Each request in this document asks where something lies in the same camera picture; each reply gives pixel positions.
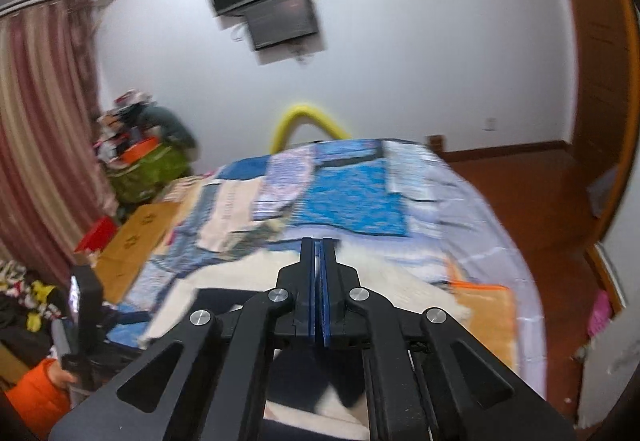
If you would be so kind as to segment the person left hand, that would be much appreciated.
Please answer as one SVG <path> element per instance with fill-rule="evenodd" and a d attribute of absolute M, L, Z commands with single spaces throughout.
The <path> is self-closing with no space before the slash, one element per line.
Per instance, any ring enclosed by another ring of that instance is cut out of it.
<path fill-rule="evenodd" d="M 58 360 L 50 360 L 47 376 L 52 385 L 61 390 L 66 390 L 70 385 L 77 383 L 77 376 L 63 369 Z"/>

